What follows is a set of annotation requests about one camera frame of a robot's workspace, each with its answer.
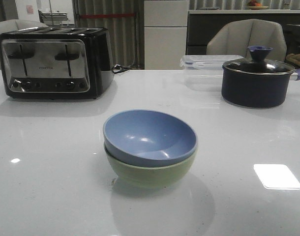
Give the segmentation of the blue bowl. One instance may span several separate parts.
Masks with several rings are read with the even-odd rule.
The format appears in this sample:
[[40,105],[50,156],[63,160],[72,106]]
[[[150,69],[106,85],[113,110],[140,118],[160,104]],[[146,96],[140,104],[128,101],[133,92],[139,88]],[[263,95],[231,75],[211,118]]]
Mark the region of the blue bowl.
[[103,125],[104,143],[116,159],[139,167],[184,161],[197,149],[195,131],[181,119],[158,111],[128,110]]

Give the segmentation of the green bowl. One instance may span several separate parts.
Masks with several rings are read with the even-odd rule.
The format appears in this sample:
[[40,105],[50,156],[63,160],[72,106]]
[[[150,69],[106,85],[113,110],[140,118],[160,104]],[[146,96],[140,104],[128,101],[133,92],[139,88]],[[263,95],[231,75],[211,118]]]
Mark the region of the green bowl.
[[147,189],[170,186],[181,180],[189,171],[196,157],[196,151],[184,161],[163,167],[139,167],[126,164],[113,157],[106,147],[108,162],[117,176],[126,183]]

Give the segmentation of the brown cloth item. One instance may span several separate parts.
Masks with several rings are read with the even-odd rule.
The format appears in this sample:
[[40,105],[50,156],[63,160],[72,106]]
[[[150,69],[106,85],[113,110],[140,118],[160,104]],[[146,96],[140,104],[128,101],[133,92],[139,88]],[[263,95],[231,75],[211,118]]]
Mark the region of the brown cloth item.
[[286,61],[300,68],[300,54],[288,54]]

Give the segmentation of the glass pot lid blue knob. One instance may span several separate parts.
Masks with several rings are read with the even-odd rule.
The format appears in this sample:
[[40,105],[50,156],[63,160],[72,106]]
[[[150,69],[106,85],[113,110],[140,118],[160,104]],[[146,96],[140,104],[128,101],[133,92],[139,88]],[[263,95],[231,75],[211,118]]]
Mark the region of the glass pot lid blue knob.
[[229,60],[223,63],[223,69],[233,72],[258,75],[286,75],[293,73],[295,68],[278,60],[267,59],[273,47],[248,46],[251,58]]

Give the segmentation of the dark blue saucepan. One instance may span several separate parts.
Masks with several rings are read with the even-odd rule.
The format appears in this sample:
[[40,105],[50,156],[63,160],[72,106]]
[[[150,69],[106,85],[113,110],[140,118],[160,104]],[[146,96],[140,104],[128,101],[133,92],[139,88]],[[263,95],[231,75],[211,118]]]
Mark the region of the dark blue saucepan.
[[292,75],[300,80],[300,69],[261,74],[223,68],[221,94],[226,101],[244,107],[276,107],[285,101]]

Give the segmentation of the beige chair right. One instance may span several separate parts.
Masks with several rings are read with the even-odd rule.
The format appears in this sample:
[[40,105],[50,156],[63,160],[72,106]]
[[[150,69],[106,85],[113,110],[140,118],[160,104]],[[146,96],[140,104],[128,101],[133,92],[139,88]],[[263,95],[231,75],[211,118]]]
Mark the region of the beige chair right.
[[250,57],[249,46],[272,47],[268,59],[284,61],[287,46],[282,25],[272,21],[248,19],[226,24],[207,44],[207,55]]

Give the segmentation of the fruit plate on counter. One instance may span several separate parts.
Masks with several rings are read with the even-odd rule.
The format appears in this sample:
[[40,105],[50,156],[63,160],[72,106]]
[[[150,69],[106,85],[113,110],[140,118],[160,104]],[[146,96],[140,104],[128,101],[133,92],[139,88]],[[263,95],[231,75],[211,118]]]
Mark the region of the fruit plate on counter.
[[269,6],[266,5],[262,5],[260,2],[258,2],[257,0],[250,0],[247,4],[246,4],[248,9],[251,10],[264,10],[264,9],[268,9]]

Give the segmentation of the clear plastic food container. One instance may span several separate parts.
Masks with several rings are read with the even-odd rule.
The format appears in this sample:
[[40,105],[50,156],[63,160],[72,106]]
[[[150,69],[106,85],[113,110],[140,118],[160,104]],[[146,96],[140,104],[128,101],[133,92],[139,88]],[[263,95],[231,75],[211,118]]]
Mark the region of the clear plastic food container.
[[221,91],[223,63],[239,55],[185,55],[180,59],[185,85],[195,91]]

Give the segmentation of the dark counter unit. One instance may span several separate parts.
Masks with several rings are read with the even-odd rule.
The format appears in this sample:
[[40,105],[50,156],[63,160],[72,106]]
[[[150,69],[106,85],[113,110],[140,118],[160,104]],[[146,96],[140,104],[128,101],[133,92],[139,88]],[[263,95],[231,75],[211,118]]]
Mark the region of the dark counter unit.
[[205,55],[207,44],[227,23],[261,19],[282,25],[287,54],[300,54],[300,10],[190,10],[186,54]]

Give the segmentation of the white cabinet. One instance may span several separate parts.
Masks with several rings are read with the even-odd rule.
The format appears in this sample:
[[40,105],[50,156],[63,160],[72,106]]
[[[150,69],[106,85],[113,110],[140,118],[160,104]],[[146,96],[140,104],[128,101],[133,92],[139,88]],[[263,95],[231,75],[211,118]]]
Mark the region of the white cabinet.
[[188,0],[144,1],[146,70],[179,70],[185,55]]

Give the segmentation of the black and chrome toaster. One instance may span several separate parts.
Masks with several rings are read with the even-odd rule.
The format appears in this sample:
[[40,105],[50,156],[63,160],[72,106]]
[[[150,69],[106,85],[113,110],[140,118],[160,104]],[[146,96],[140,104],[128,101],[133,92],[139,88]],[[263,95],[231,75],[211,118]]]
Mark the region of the black and chrome toaster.
[[106,28],[4,32],[0,65],[5,92],[12,98],[95,99],[114,78]]

